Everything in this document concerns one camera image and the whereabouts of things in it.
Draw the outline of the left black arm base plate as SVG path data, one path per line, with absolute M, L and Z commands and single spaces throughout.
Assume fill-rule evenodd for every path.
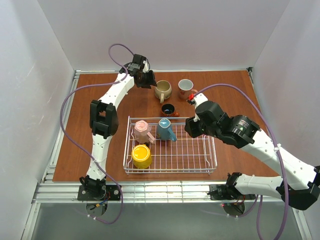
M 103 186 L 99 191 L 93 191 L 81 185 L 78 189 L 78 201 L 119 201 L 121 199 L 120 190 L 116 185 Z

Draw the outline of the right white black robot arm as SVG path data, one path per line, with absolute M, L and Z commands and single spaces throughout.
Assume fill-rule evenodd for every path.
M 251 154 L 278 173 L 262 177 L 234 172 L 225 184 L 209 195 L 217 200 L 234 200 L 243 195 L 263 195 L 285 200 L 289 206 L 307 210 L 320 196 L 320 168 L 299 160 L 272 139 L 254 121 L 244 115 L 229 117 L 213 101 L 190 100 L 195 115 L 185 121 L 185 131 L 192 138 L 206 135 Z

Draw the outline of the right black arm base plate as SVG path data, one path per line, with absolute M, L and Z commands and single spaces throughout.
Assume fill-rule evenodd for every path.
M 245 196 L 245 199 L 252 200 L 256 197 L 255 194 L 242 194 L 234 186 L 226 184 L 210 184 L 209 192 L 211 200 L 238 200 Z

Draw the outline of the yellow mug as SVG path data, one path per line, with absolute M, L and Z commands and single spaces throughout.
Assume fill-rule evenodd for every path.
M 136 145 L 131 151 L 131 157 L 138 169 L 147 169 L 152 163 L 151 151 L 145 144 Z

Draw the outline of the blue mug white inside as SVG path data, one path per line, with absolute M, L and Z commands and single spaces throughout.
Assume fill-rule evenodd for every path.
M 162 118 L 159 120 L 156 127 L 156 136 L 162 141 L 177 141 L 177 137 L 173 132 L 173 127 L 168 118 Z

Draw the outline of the beige round mug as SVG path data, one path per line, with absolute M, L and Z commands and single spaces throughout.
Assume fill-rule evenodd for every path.
M 157 86 L 154 88 L 154 94 L 160 100 L 160 103 L 163 104 L 164 101 L 172 95 L 172 86 L 166 80 L 160 80 L 156 84 Z

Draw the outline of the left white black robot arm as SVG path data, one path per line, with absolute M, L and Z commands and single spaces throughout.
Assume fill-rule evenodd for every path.
M 110 142 L 119 127 L 117 108 L 134 86 L 150 89 L 156 86 L 154 72 L 145 56 L 134 54 L 131 62 L 122 67 L 115 83 L 98 100 L 90 103 L 89 126 L 92 132 L 92 151 L 89 169 L 80 183 L 86 193 L 96 200 L 106 195 L 106 161 Z

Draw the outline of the pink faceted mug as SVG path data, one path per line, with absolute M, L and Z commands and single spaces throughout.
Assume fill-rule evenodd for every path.
M 135 123 L 134 128 L 135 139 L 139 144 L 151 143 L 154 144 L 156 139 L 151 133 L 151 127 L 144 120 L 139 120 Z

